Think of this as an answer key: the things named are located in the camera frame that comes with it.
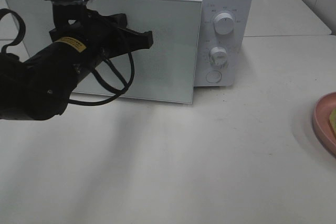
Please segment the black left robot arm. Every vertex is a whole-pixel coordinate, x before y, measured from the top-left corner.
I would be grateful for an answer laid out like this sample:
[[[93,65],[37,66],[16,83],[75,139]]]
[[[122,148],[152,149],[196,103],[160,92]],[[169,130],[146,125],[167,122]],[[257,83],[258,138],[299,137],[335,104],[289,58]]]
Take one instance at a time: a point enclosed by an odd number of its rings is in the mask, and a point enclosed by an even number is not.
[[[134,80],[132,53],[153,45],[151,31],[130,30],[125,14],[100,15],[86,5],[53,5],[52,42],[26,61],[1,48],[1,119],[42,121],[67,105],[104,105],[125,94]],[[85,102],[71,93],[93,75],[111,97]]]

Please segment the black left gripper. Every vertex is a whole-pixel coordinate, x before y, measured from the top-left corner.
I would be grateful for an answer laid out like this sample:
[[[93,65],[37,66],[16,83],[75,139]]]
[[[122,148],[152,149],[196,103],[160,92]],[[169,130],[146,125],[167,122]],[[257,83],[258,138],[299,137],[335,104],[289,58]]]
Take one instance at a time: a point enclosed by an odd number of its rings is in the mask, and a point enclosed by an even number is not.
[[[102,16],[86,5],[52,5],[54,29],[49,32],[51,41],[71,37],[77,40],[80,52],[104,48],[110,57],[124,55],[153,45],[151,31],[140,33],[127,28],[124,13]]]

